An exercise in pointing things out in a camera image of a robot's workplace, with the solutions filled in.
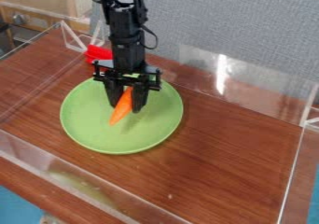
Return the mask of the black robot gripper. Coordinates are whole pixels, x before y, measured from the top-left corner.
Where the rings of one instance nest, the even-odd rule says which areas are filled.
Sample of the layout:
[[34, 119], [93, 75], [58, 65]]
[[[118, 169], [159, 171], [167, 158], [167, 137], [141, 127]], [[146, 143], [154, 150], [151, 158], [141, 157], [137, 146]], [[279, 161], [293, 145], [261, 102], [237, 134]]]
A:
[[95, 60], [94, 78], [105, 84], [109, 102], [118, 105], [123, 87], [133, 87], [133, 110], [139, 113], [146, 106], [149, 91], [161, 90], [161, 70], [150, 66], [145, 60], [145, 36], [131, 37], [118, 44], [119, 39], [111, 38], [113, 60]]

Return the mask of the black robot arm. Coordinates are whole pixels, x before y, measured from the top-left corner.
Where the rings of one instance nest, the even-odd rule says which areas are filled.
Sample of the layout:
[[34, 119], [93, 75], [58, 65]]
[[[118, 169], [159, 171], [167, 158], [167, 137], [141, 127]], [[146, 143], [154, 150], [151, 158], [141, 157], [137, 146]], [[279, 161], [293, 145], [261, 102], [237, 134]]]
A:
[[147, 11], [143, 0], [93, 0], [103, 6], [110, 26], [113, 60], [95, 59], [94, 79], [105, 84], [109, 102], [117, 106], [123, 88], [133, 89], [133, 111], [139, 113], [147, 104], [149, 92], [161, 90], [161, 70], [146, 61], [145, 26]]

